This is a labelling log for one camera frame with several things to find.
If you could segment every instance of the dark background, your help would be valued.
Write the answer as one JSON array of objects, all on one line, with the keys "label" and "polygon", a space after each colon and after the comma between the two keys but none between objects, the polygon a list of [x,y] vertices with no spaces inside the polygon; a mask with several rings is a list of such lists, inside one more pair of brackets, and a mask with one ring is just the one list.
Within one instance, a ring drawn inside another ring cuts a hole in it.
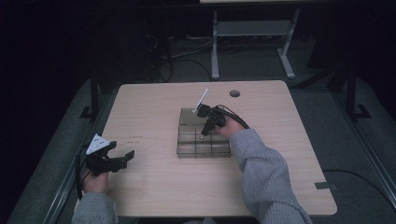
[{"label": "dark background", "polygon": [[[86,1],[84,6],[106,7],[104,2]],[[395,3],[360,2],[321,11],[304,8],[295,38],[317,39],[311,67],[351,62],[396,119]],[[0,222],[12,212],[67,107],[92,71],[104,91],[157,78],[149,66],[156,55],[147,51],[144,36],[162,34],[163,14],[114,11],[98,16],[80,9],[65,0],[0,0]],[[164,27],[177,38],[210,35],[211,20],[201,22],[207,13],[167,14]],[[115,58],[109,60],[105,52]]]}]

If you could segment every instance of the transparent plastic organizer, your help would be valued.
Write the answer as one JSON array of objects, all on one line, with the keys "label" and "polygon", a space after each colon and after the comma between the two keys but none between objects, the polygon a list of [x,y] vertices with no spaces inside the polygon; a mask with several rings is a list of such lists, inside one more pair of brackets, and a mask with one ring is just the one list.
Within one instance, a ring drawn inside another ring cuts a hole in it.
[{"label": "transparent plastic organizer", "polygon": [[230,157],[230,143],[219,134],[201,135],[206,119],[192,114],[193,108],[182,108],[178,126],[177,156],[179,158]]}]

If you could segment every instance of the gray sleeve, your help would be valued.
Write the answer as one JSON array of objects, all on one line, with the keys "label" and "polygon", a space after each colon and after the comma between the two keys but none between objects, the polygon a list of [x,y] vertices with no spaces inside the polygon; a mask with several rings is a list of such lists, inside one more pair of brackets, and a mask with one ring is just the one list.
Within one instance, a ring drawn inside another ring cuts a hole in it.
[{"label": "gray sleeve", "polygon": [[288,165],[277,151],[252,129],[234,133],[230,143],[243,172],[246,207],[260,223],[312,223],[291,190]]},{"label": "gray sleeve", "polygon": [[118,223],[116,205],[104,193],[86,193],[76,208],[72,223]]}]

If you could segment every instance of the wooden tabletop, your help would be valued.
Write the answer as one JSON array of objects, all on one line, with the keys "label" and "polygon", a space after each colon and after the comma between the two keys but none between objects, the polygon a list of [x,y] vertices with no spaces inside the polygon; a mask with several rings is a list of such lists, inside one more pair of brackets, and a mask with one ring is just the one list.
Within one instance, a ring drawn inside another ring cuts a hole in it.
[{"label": "wooden tabletop", "polygon": [[[293,191],[309,215],[332,215],[336,205],[304,125],[282,81],[197,82],[124,85],[103,137],[117,141],[109,156],[135,150],[126,169],[110,174],[108,195],[127,217],[250,216],[244,206],[241,172],[231,158],[180,159],[177,130],[181,108],[226,105],[279,151],[290,169]],[[230,91],[240,91],[237,98]]]}]

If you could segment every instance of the hand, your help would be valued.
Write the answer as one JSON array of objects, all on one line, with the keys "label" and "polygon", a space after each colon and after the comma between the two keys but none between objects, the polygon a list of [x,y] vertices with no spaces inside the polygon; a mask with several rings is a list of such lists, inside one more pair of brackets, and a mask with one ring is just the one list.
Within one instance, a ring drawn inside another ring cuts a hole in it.
[{"label": "hand", "polygon": [[233,133],[236,133],[240,130],[244,130],[245,128],[236,120],[228,117],[228,116],[224,116],[225,118],[225,125],[221,128],[215,128],[214,130],[212,130],[212,133],[218,133],[223,135],[226,138],[230,138],[230,136]]},{"label": "hand", "polygon": [[99,176],[94,176],[90,171],[83,180],[83,190],[88,192],[106,193],[108,189],[108,173],[101,173]]}]

